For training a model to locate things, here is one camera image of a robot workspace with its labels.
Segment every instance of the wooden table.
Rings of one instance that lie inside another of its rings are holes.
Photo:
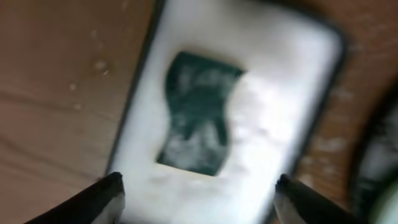
[[[353,146],[396,78],[398,2],[300,3],[351,37],[350,60],[298,171],[347,206]],[[23,223],[103,175],[151,13],[149,0],[0,0],[3,223]]]

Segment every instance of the water droplet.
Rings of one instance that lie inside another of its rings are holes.
[[[104,60],[96,61],[94,64],[94,69],[101,72],[103,75],[109,73],[108,63],[106,63]]]
[[[98,37],[98,31],[97,30],[92,30],[90,33],[90,36],[92,39],[97,39]]]
[[[73,109],[80,111],[83,109],[83,105],[76,103],[75,105],[73,105]]]
[[[69,85],[69,90],[70,91],[75,91],[77,89],[77,85],[75,84],[75,83],[71,83],[70,85]]]

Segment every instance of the white residue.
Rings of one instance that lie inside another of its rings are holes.
[[[234,138],[238,141],[248,140],[255,134],[250,127],[239,126],[234,132]]]
[[[343,138],[324,139],[316,138],[315,146],[318,150],[325,152],[339,152],[347,145],[347,140]]]
[[[323,172],[325,174],[331,175],[331,174],[334,174],[336,172],[336,169],[333,166],[326,166],[325,168],[323,168]]]

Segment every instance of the wooden surface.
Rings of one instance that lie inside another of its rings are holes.
[[[151,2],[0,0],[2,223],[27,221],[103,174]],[[397,77],[398,2],[304,3],[352,45],[298,178],[346,207],[353,146]]]
[[[104,174],[151,10],[147,0],[0,0],[1,223]]]

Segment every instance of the wood grain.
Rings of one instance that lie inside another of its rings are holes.
[[[316,1],[307,4],[347,34],[349,60],[328,99],[297,177],[311,179],[321,194],[349,209],[349,174],[356,144],[381,97],[398,77],[398,2],[394,0]],[[333,152],[325,144],[339,142]]]
[[[151,11],[145,0],[0,0],[2,223],[103,175]]]

